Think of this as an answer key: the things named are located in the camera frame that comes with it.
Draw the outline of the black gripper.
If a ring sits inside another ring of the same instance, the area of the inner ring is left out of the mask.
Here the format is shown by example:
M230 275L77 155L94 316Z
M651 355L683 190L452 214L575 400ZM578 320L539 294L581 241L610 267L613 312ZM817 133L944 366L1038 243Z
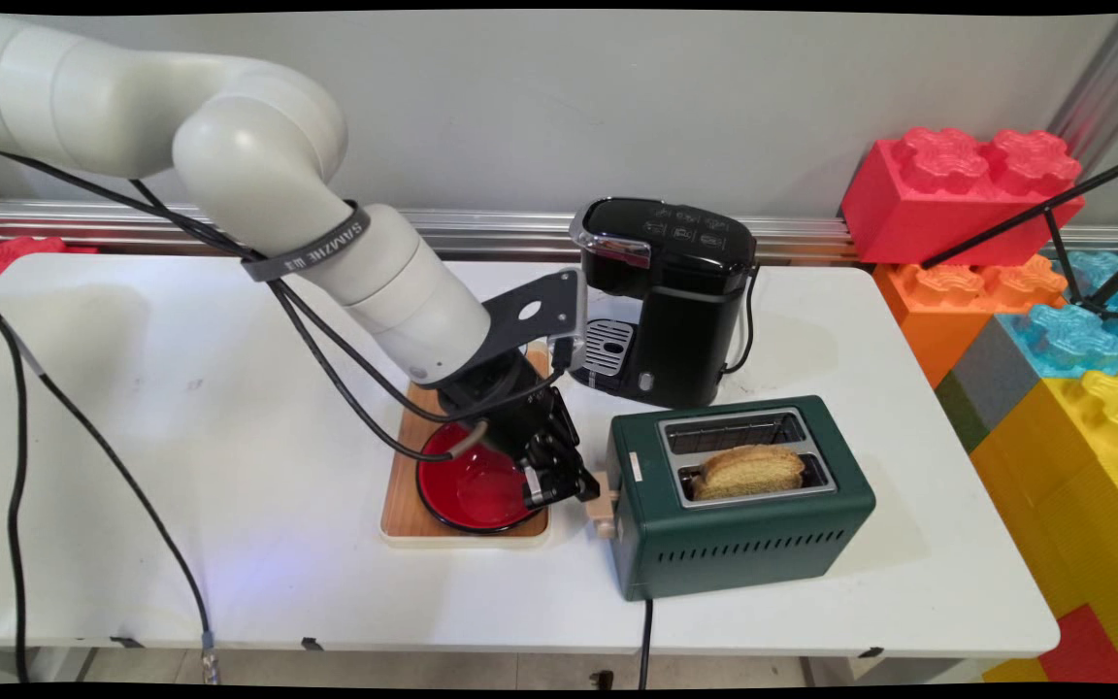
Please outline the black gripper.
M577 450L571 416L556 381L568 370L560 359L550 371L538 371L519 349L498 355L436 382L440 408L468 426L485 421L483 442L508 455L524 475L528 512L567 499L590 503L601 487Z

